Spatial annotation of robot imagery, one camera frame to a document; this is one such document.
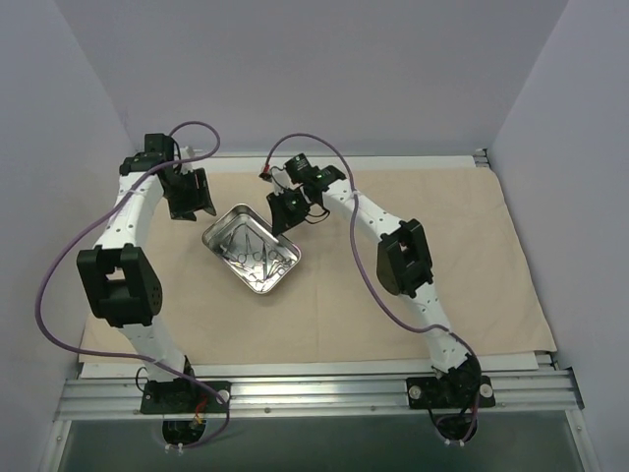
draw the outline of beige table surface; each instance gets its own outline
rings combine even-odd
[[[365,171],[356,172],[356,181],[390,213],[424,225],[443,308],[453,329],[479,355],[555,350],[490,170]],[[270,186],[256,175],[212,174],[210,188],[218,216],[245,203],[270,221],[265,200]],[[252,292],[201,243],[201,234],[216,219],[200,212],[196,223],[171,221],[162,202],[145,248],[163,285],[159,316],[193,364],[428,357],[423,338],[397,327],[372,300],[352,259],[349,223],[340,215],[287,233],[303,258],[267,295]],[[360,234],[358,245],[377,285],[375,246]],[[399,300],[379,292],[401,319],[417,324]],[[92,316],[82,347],[133,352],[122,334]]]

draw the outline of gray wall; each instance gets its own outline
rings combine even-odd
[[[37,467],[76,357],[35,326],[36,286],[55,252],[113,203],[131,143],[52,0],[0,6],[0,441],[2,470]],[[79,343],[88,313],[74,262],[45,300],[50,327]]]
[[[136,144],[197,118],[224,150],[308,131],[430,154],[493,141],[566,1],[57,3]]]
[[[491,148],[604,470],[626,470],[629,3],[570,0]]]

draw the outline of metal tray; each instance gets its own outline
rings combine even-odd
[[[285,236],[273,236],[271,225],[244,204],[211,225],[202,240],[258,294],[268,293],[302,258],[297,246]]]

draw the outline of purple hose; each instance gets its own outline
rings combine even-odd
[[[46,339],[48,339],[54,345],[56,345],[56,346],[58,346],[58,347],[60,347],[62,349],[65,349],[66,351],[74,352],[76,354],[86,354],[86,355],[89,355],[89,356],[112,357],[112,358],[118,358],[118,359],[138,359],[140,361],[144,361],[144,362],[148,362],[150,364],[154,364],[155,366],[157,366],[161,370],[166,371],[169,374],[172,374],[173,376],[177,376],[177,377],[180,377],[182,379],[185,379],[186,381],[191,382],[192,384],[195,384],[195,385],[199,386],[200,388],[206,390],[214,398],[216,398],[216,400],[218,401],[219,404],[224,405],[224,404],[226,404],[226,401],[223,400],[223,398],[218,394],[218,392],[216,390],[214,390],[213,388],[211,388],[210,386],[206,385],[203,382],[198,381],[197,379],[195,379],[192,376],[188,376],[188,375],[184,374],[183,372],[178,372],[178,371],[176,371],[176,370],[166,366],[165,364],[162,364],[160,362],[156,362],[155,359],[152,359],[152,358],[150,358],[148,356],[143,356],[142,354],[128,354],[128,353],[121,353],[121,352],[94,351],[94,350],[91,350],[91,349],[83,349],[83,348],[80,348],[80,347],[71,346],[70,344],[66,344],[62,340],[57,339],[54,336],[54,334],[52,334],[52,332],[50,332],[50,330],[48,330],[48,327],[43,322],[43,317],[42,317],[42,314],[41,314],[41,305],[42,305],[44,293],[46,291],[46,287],[48,286],[48,283],[50,282],[50,279],[52,278],[52,275],[54,274],[54,272],[57,269],[57,267],[59,266],[59,264],[68,255],[68,253],[77,244],[79,244],[79,242],[83,238],[85,238],[85,236],[88,233],[90,233],[91,231],[96,229],[102,223],[107,221],[111,216],[116,214],[125,205],[125,203],[129,200],[129,198],[133,194],[133,191],[137,190],[138,187],[150,175],[154,174],[155,172],[157,172],[157,171],[159,171],[161,169],[165,169],[166,167],[171,167],[171,166],[174,166],[174,165],[185,164],[185,163],[199,162],[200,160],[206,159],[208,157],[212,157],[213,155],[216,154],[216,152],[218,151],[218,148],[220,147],[220,136],[218,135],[218,132],[212,126],[208,125],[207,123],[203,123],[202,121],[187,121],[185,123],[182,123],[181,125],[178,125],[175,128],[173,128],[173,130],[169,133],[168,136],[173,136],[180,129],[184,128],[185,126],[190,126],[190,125],[203,126],[203,127],[206,127],[209,131],[211,131],[213,133],[214,137],[216,138],[216,145],[214,146],[214,148],[210,152],[208,152],[207,154],[200,155],[198,157],[193,157],[191,159],[183,159],[183,160],[172,160],[172,161],[168,161],[168,162],[163,162],[163,163],[161,163],[159,165],[156,165],[155,167],[152,167],[150,170],[146,171],[146,173],[143,174],[140,177],[140,179],[138,179],[138,181],[131,187],[129,192],[127,192],[125,194],[125,196],[121,199],[121,201],[116,206],[114,206],[106,214],[104,214],[100,218],[98,218],[90,226],[88,226],[87,228],[85,228],[84,230],[79,232],[79,234],[77,234],[77,236],[75,236],[61,250],[61,252],[57,255],[57,257],[53,260],[52,264],[50,265],[50,267],[48,268],[48,270],[46,271],[46,273],[44,274],[44,276],[43,276],[43,278],[41,280],[39,288],[37,289],[37,295],[35,297],[35,321],[37,322],[37,327],[39,327],[39,330],[46,337]],[[200,440],[198,442],[195,442],[195,443],[192,443],[192,444],[188,444],[185,447],[196,447],[196,446],[199,446],[199,445],[202,445],[202,444],[210,442],[211,440],[216,438],[218,435],[220,435],[223,431],[225,431],[225,429],[227,428],[227,425],[229,425],[229,408],[226,409],[225,421],[223,422],[223,424],[221,425],[220,428],[218,428],[216,431],[212,432],[210,435],[202,438],[202,440]]]
[[[285,136],[284,138],[279,140],[277,143],[275,143],[275,145],[269,151],[268,156],[266,157],[265,165],[268,166],[268,163],[270,159],[273,157],[273,153],[275,152],[275,150],[279,148],[279,146],[282,143],[284,143],[285,141],[291,138],[309,138],[311,140],[318,141],[319,143],[327,146],[332,152],[334,152],[336,156],[343,163],[343,166],[345,167],[345,170],[347,171],[347,178],[350,182],[350,189],[352,190],[353,196],[354,196],[354,210],[352,211],[352,217],[350,218],[350,246],[352,247],[352,255],[354,256],[354,262],[356,263],[358,272],[361,274],[361,278],[363,279],[363,282],[367,286],[367,289],[370,291],[373,299],[375,300],[377,305],[381,308],[381,310],[394,323],[396,323],[400,327],[403,327],[407,331],[417,332],[420,334],[426,333],[433,329],[439,329],[441,331],[444,331],[448,333],[450,336],[452,336],[461,345],[463,345],[463,347],[465,347],[472,356],[477,357],[474,350],[472,349],[472,346],[470,346],[470,344],[468,344],[461,336],[459,336],[458,334],[452,332],[450,329],[445,327],[443,324],[429,324],[428,326],[425,326],[425,327],[414,327],[414,326],[404,323],[402,320],[397,318],[393,312],[391,312],[391,310],[386,306],[384,301],[380,298],[378,293],[375,291],[375,287],[373,286],[372,282],[370,281],[369,276],[367,275],[365,266],[363,265],[363,262],[361,261],[361,256],[358,254],[358,248],[356,247],[356,231],[355,231],[356,218],[358,217],[358,209],[359,209],[360,202],[359,202],[359,197],[356,193],[354,174],[352,173],[352,169],[350,168],[350,165],[348,164],[347,160],[345,159],[345,157],[343,157],[343,154],[341,154],[341,152],[332,143],[329,143],[323,138],[320,138],[319,136],[316,136],[316,135],[312,135],[310,133],[292,133],[290,135]],[[470,429],[466,433],[465,437],[462,439],[463,442],[467,441],[470,438],[470,436],[472,435],[472,432],[474,431],[474,425],[478,421],[479,401],[480,401],[480,398],[477,395],[475,406],[472,408],[472,422],[470,424]]]

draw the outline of purple cable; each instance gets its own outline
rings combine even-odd
[[[50,332],[50,330],[48,330],[48,327],[43,322],[43,317],[42,317],[42,313],[41,313],[41,305],[42,305],[42,302],[43,302],[43,296],[44,296],[44,293],[46,291],[46,287],[48,286],[48,283],[50,282],[50,279],[52,278],[52,275],[54,274],[54,272],[57,269],[57,267],[59,266],[59,264],[68,255],[68,253],[75,246],[77,246],[77,244],[79,244],[79,242],[83,238],[85,238],[85,236],[88,233],[90,233],[91,231],[96,229],[102,223],[107,221],[111,216],[116,214],[127,203],[129,198],[133,194],[133,191],[137,190],[138,187],[150,175],[154,174],[155,172],[157,172],[157,171],[159,171],[161,169],[165,169],[166,167],[171,167],[171,166],[174,166],[174,165],[185,164],[185,163],[199,162],[200,160],[207,159],[208,157],[212,157],[213,155],[216,154],[216,152],[218,151],[218,148],[220,147],[220,136],[218,135],[218,132],[212,126],[208,125],[207,123],[203,123],[202,121],[187,121],[187,122],[184,122],[184,123],[176,126],[175,128],[173,128],[173,130],[168,134],[168,136],[173,136],[180,129],[182,129],[182,128],[186,127],[186,126],[190,126],[190,125],[203,126],[203,127],[207,128],[209,131],[211,131],[213,133],[214,137],[216,138],[216,145],[214,146],[214,148],[210,152],[208,152],[206,154],[203,154],[203,155],[200,155],[198,157],[193,157],[193,158],[190,158],[190,159],[182,159],[182,160],[172,160],[172,161],[168,161],[168,162],[163,162],[163,163],[161,163],[159,165],[156,165],[155,167],[152,167],[150,170],[146,171],[146,173],[143,174],[140,177],[140,179],[138,179],[138,181],[131,187],[131,189],[125,194],[125,196],[121,199],[121,201],[116,206],[114,206],[112,209],[107,211],[107,213],[105,213],[100,218],[98,218],[90,226],[88,226],[84,230],[80,231],[79,234],[77,234],[77,236],[75,236],[61,250],[61,252],[53,260],[52,264],[50,265],[50,267],[48,268],[48,270],[46,271],[46,273],[43,276],[43,278],[41,280],[41,283],[39,285],[39,288],[37,289],[37,295],[35,297],[35,321],[37,322],[37,327],[39,327],[39,330],[45,336],[46,339],[48,339],[54,345],[56,345],[56,346],[58,346],[58,347],[60,347],[62,349],[65,349],[66,351],[74,352],[75,354],[86,354],[86,355],[89,355],[89,356],[112,357],[112,358],[118,358],[118,359],[138,359],[140,361],[144,361],[144,362],[148,362],[150,364],[154,364],[159,369],[161,369],[163,371],[166,371],[169,374],[172,374],[173,376],[180,377],[181,379],[184,379],[184,380],[186,380],[186,381],[188,381],[188,382],[190,382],[192,384],[195,384],[195,385],[199,386],[200,388],[206,390],[214,398],[216,398],[216,400],[218,401],[219,404],[224,405],[227,402],[225,400],[223,400],[223,398],[218,394],[218,392],[216,390],[214,390],[213,388],[211,388],[210,386],[206,385],[203,382],[198,381],[197,379],[195,379],[192,376],[184,374],[183,372],[178,372],[175,369],[172,369],[172,368],[166,366],[165,364],[162,364],[161,362],[157,362],[155,359],[152,359],[152,358],[150,358],[148,356],[144,356],[142,354],[129,354],[129,353],[122,353],[122,352],[94,351],[94,350],[91,350],[91,349],[83,349],[83,348],[80,348],[80,347],[71,346],[70,344],[66,344],[62,340],[57,339],[54,336],[54,334],[52,334],[52,332]],[[220,426],[220,428],[218,428],[216,431],[214,431],[212,434],[208,435],[207,437],[202,438],[202,440],[200,440],[198,442],[195,442],[195,443],[192,443],[192,444],[188,444],[188,445],[186,445],[184,447],[185,448],[196,447],[196,446],[203,445],[205,443],[210,442],[211,440],[216,438],[218,435],[220,435],[223,431],[225,431],[225,429],[227,428],[227,425],[229,425],[229,408],[226,409],[225,421]]]
[[[350,218],[350,246],[352,247],[352,255],[354,256],[354,262],[356,263],[356,267],[358,268],[358,272],[361,274],[361,278],[363,279],[363,282],[367,286],[367,289],[370,291],[373,299],[375,300],[377,305],[381,308],[381,310],[394,323],[396,323],[398,326],[406,329],[407,331],[417,332],[419,334],[426,333],[426,332],[431,331],[433,329],[439,329],[441,331],[444,331],[447,334],[449,334],[451,337],[453,337],[458,343],[463,345],[463,347],[465,347],[472,356],[477,357],[475,352],[474,352],[474,350],[472,349],[472,346],[470,346],[470,344],[468,344],[461,336],[459,336],[455,332],[452,332],[450,329],[445,327],[443,324],[429,324],[426,327],[414,327],[414,326],[411,326],[409,324],[404,323],[402,320],[397,318],[393,312],[391,312],[391,310],[386,306],[384,301],[380,298],[378,293],[375,291],[375,287],[373,286],[372,281],[370,280],[369,276],[367,275],[367,271],[365,270],[365,266],[363,265],[363,262],[361,261],[361,256],[358,254],[358,248],[356,246],[355,230],[356,230],[356,218],[358,217],[359,198],[358,198],[358,194],[356,193],[357,189],[356,189],[356,185],[355,185],[355,181],[354,181],[354,174],[352,173],[352,169],[350,168],[349,163],[347,162],[345,157],[343,157],[343,154],[341,154],[341,152],[332,143],[329,143],[328,141],[324,140],[323,138],[320,138],[319,136],[316,136],[316,135],[312,135],[310,133],[291,133],[290,135],[286,135],[284,138],[279,140],[271,148],[271,150],[268,152],[268,156],[266,157],[265,166],[268,166],[268,163],[269,163],[270,159],[273,157],[273,153],[275,152],[275,150],[277,148],[279,148],[279,146],[282,143],[284,143],[287,140],[290,140],[291,138],[309,138],[311,140],[318,141],[319,143],[327,146],[332,152],[334,152],[336,154],[336,156],[343,163],[343,166],[345,167],[345,170],[347,171],[347,178],[348,178],[348,180],[350,182],[350,189],[352,190],[352,192],[353,192],[352,195],[354,196],[354,210],[352,211],[352,217]],[[470,424],[470,429],[465,434],[465,437],[463,437],[463,439],[462,439],[463,442],[467,441],[470,438],[470,436],[472,435],[472,432],[474,431],[474,425],[478,421],[478,410],[479,410],[478,405],[479,405],[479,401],[480,401],[480,398],[477,396],[475,407],[472,408],[472,422]]]

